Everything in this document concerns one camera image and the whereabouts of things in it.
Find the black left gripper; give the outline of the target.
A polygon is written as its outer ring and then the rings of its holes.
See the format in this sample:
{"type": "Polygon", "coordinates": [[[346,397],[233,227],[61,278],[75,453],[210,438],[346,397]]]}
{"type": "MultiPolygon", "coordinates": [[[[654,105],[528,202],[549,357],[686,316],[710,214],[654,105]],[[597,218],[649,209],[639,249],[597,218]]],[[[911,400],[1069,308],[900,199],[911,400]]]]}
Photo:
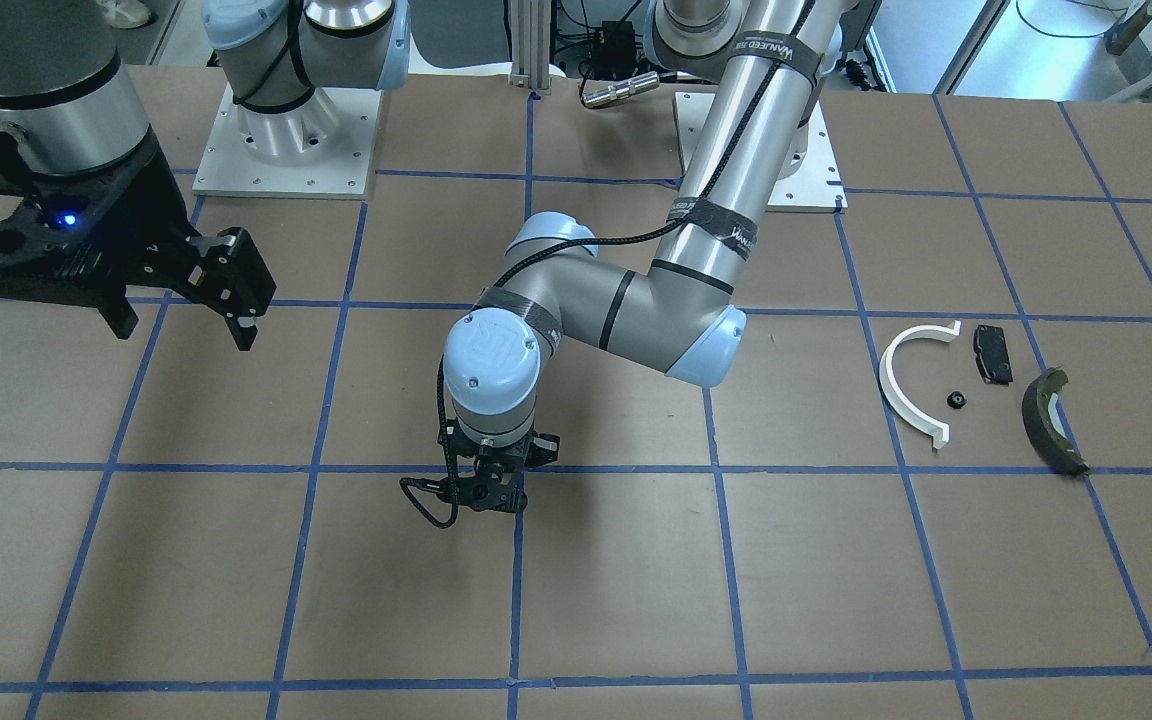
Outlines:
{"type": "Polygon", "coordinates": [[[561,438],[529,430],[516,442],[503,447],[477,445],[460,429],[457,420],[444,424],[439,445],[457,457],[473,460],[473,473],[435,483],[435,497],[444,502],[465,506],[473,511],[524,511],[522,488],[526,469],[540,468],[558,460],[561,438]]]}

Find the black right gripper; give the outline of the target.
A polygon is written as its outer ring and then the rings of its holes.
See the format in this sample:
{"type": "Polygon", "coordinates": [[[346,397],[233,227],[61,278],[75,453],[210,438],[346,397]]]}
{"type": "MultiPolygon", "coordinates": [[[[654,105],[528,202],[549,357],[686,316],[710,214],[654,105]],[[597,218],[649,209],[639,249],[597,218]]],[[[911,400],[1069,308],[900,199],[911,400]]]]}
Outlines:
{"type": "Polygon", "coordinates": [[[250,232],[205,236],[189,214],[156,132],[77,176],[28,167],[20,132],[0,129],[0,300],[92,306],[118,340],[141,318],[129,286],[210,306],[250,351],[276,291],[250,232]]]}

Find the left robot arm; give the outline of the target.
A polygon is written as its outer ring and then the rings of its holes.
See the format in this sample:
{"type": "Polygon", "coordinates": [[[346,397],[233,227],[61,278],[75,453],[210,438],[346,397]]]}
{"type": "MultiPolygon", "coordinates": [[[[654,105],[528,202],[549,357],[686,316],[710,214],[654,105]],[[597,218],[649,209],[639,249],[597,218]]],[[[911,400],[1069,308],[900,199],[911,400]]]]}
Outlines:
{"type": "Polygon", "coordinates": [[[558,211],[526,219],[502,273],[452,325],[435,374],[442,479],[404,478],[453,511],[524,511],[526,470],[558,458],[535,429],[563,340],[679,381],[723,381],[746,325],[732,304],[774,187],[804,147],[832,38],[850,1],[654,1],[644,50],[717,83],[666,223],[594,237],[558,211]]]}

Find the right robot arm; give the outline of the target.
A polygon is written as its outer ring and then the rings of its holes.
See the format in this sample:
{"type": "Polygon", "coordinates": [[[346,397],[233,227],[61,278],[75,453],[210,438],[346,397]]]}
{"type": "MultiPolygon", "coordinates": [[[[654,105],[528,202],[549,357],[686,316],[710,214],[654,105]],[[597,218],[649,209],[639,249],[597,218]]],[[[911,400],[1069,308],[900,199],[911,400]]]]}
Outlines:
{"type": "MultiPolygon", "coordinates": [[[[195,188],[365,191],[379,94],[410,68],[406,1],[206,1],[227,76],[195,188]]],[[[210,306],[238,350],[276,283],[250,232],[197,232],[91,1],[0,1],[0,300],[92,306],[116,338],[132,286],[210,306]]]]}

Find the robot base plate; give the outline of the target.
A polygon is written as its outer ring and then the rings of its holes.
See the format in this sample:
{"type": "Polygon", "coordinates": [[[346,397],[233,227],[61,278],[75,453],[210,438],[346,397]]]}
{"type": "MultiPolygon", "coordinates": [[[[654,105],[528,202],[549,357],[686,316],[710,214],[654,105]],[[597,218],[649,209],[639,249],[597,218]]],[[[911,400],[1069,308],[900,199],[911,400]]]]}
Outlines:
{"type": "Polygon", "coordinates": [[[300,108],[260,114],[221,96],[194,191],[256,199],[364,200],[382,91],[316,88],[300,108]]]}
{"type": "MultiPolygon", "coordinates": [[[[708,118],[713,94],[676,92],[675,119],[682,168],[689,167],[698,146],[700,129],[708,118]]],[[[808,126],[795,135],[791,154],[786,156],[771,191],[767,211],[786,213],[832,213],[847,209],[844,183],[829,138],[823,105],[817,104],[808,126]]]]}

